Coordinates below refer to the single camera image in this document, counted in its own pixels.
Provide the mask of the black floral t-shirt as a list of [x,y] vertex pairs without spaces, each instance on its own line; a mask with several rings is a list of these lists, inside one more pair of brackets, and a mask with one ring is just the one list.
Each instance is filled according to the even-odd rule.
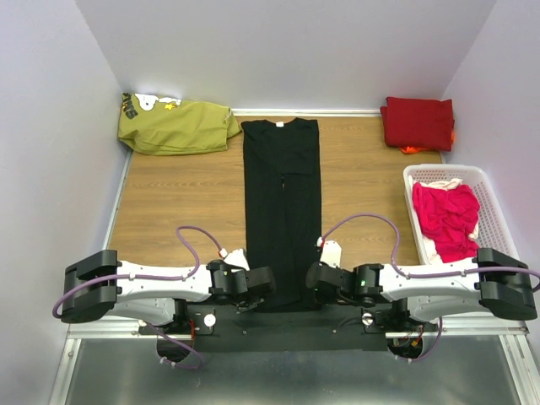
[[321,236],[320,133],[315,120],[244,121],[247,261],[270,267],[276,291],[260,311],[318,308],[306,275]]

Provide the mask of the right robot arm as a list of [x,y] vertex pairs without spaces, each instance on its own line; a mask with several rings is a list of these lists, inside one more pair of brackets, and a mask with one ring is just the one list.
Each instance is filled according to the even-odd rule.
[[531,279],[539,274],[506,254],[478,249],[474,257],[436,265],[370,263],[353,271],[313,264],[306,286],[324,304],[362,309],[368,332],[408,332],[444,316],[488,312],[508,321],[537,318]]

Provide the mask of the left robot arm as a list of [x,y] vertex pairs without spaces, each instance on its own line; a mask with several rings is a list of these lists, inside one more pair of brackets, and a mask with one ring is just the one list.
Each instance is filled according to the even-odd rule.
[[119,316],[180,332],[189,304],[233,305],[250,311],[276,290],[270,267],[250,268],[243,250],[192,267],[155,267],[121,261],[102,250],[68,266],[53,315],[67,324]]

